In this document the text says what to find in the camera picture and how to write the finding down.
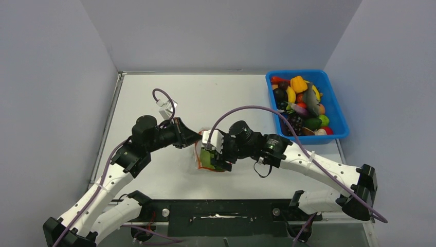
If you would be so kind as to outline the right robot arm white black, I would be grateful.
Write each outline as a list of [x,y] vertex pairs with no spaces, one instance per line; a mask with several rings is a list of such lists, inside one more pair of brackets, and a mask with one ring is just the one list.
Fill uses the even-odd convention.
[[370,165],[356,167],[335,162],[277,134],[255,132],[243,120],[234,123],[227,133],[204,131],[202,145],[211,154],[211,164],[227,171],[237,160],[249,157],[270,169],[291,170],[329,187],[317,192],[296,191],[289,205],[294,219],[329,211],[342,211],[360,221],[373,217],[370,209],[378,184]]

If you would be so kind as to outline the green leafy vegetable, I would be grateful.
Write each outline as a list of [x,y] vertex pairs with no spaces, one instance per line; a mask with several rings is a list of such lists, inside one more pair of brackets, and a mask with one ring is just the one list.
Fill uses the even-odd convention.
[[206,151],[204,148],[201,148],[199,152],[199,157],[197,159],[198,169],[213,171],[212,167],[210,166],[210,158],[211,158],[211,154],[208,151]]

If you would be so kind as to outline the purple grapes bunch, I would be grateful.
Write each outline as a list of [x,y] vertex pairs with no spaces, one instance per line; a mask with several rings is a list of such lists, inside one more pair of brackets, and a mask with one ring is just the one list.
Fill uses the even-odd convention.
[[297,136],[302,136],[303,135],[303,118],[297,114],[297,113],[292,113],[289,114],[287,116],[287,120],[290,123],[290,125],[292,126],[295,134]]

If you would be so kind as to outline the yellow banana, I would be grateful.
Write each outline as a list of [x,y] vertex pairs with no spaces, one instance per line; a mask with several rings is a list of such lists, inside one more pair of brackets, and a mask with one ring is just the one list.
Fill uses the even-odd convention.
[[291,86],[288,86],[286,89],[286,93],[287,93],[287,98],[288,98],[288,102],[290,103],[295,103],[296,102],[296,93],[295,91],[292,89]]

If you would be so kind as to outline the aluminium table edge rail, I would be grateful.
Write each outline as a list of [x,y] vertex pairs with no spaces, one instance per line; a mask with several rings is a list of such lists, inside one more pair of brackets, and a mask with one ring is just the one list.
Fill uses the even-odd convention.
[[94,184],[94,182],[97,180],[97,175],[98,175],[98,170],[99,170],[99,166],[100,166],[100,162],[103,156],[103,151],[104,151],[104,147],[105,147],[105,143],[107,140],[107,136],[108,136],[108,132],[110,130],[110,126],[111,126],[111,122],[113,119],[113,115],[114,115],[114,111],[116,108],[116,104],[119,98],[119,94],[120,94],[120,90],[122,87],[122,83],[123,83],[123,79],[124,79],[124,75],[125,72],[119,72],[118,73],[118,77],[117,77],[117,82],[115,84],[115,89],[112,95],[112,99],[111,99],[111,104],[110,104],[110,108],[109,108],[109,112],[106,118],[106,122],[103,128],[103,135],[102,135],[102,139],[100,141],[99,144],[99,148],[98,148],[98,153],[97,153],[97,157],[96,160],[94,162],[94,167],[92,170],[92,174],[90,177],[90,181],[89,181],[89,185],[88,188],[91,188],[92,185]]

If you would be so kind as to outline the clear zip bag orange zipper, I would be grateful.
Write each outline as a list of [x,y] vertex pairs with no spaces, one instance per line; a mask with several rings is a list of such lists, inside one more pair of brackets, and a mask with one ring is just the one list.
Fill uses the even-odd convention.
[[213,172],[231,170],[233,162],[224,159],[225,133],[219,129],[201,129],[198,131],[200,140],[194,144],[194,159],[198,169]]

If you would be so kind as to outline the purple eggplant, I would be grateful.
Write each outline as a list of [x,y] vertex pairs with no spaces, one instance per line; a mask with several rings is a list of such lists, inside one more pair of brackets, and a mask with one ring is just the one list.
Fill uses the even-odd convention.
[[311,114],[309,113],[309,111],[295,103],[291,103],[290,107],[301,117],[304,118],[309,118],[311,116]]

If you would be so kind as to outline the red chili pepper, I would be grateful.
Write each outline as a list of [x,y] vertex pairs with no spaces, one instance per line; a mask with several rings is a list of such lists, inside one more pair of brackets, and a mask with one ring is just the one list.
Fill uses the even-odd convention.
[[283,79],[283,78],[280,78],[277,76],[270,77],[270,82],[271,82],[271,84],[279,84],[282,82],[287,83],[288,85],[290,84],[290,80],[286,80],[286,79]]

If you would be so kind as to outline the green apple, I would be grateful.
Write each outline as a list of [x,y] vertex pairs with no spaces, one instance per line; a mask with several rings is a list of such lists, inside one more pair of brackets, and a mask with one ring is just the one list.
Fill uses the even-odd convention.
[[328,127],[329,126],[330,120],[327,116],[319,115],[318,119],[321,121],[321,124],[320,124],[321,127]]

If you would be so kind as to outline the dark purple plum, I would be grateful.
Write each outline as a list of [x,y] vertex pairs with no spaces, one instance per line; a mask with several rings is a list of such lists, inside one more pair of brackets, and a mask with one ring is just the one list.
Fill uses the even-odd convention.
[[275,102],[288,102],[288,94],[285,90],[276,88],[273,90]]

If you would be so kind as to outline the yellow bell pepper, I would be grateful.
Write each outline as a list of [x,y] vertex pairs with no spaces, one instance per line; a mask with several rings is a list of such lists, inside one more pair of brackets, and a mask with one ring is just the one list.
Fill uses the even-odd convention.
[[290,80],[290,85],[296,94],[302,93],[308,89],[308,84],[301,76],[296,76]]

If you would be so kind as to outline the grey fish toy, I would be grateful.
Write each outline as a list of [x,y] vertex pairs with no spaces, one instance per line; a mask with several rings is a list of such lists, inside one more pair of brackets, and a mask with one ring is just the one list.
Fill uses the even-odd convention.
[[313,90],[313,84],[311,82],[308,82],[308,89],[304,91],[303,99],[306,103],[306,109],[313,115],[318,117],[319,116],[319,108],[320,104],[317,100],[315,91]]

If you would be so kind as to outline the blue plastic bin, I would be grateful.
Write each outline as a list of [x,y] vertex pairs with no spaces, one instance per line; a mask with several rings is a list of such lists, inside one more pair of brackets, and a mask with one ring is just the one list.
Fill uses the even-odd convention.
[[327,74],[318,69],[274,70],[266,74],[276,133],[303,144],[326,144],[349,135]]

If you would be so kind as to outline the red tomato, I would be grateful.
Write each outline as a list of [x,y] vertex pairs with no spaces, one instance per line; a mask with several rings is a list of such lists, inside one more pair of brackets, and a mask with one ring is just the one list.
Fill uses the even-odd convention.
[[303,99],[303,93],[299,93],[296,95],[296,103],[305,103],[304,99]]

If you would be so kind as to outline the green avocado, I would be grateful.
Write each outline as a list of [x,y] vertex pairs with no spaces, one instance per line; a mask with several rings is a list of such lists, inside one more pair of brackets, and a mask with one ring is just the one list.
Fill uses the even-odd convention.
[[311,130],[316,131],[321,127],[322,120],[319,118],[309,118],[303,121],[303,127]]

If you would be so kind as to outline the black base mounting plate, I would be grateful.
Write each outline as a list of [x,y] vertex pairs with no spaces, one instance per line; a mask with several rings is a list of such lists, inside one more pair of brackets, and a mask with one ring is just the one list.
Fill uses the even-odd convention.
[[162,223],[171,237],[287,237],[309,218],[290,199],[153,199],[132,222]]

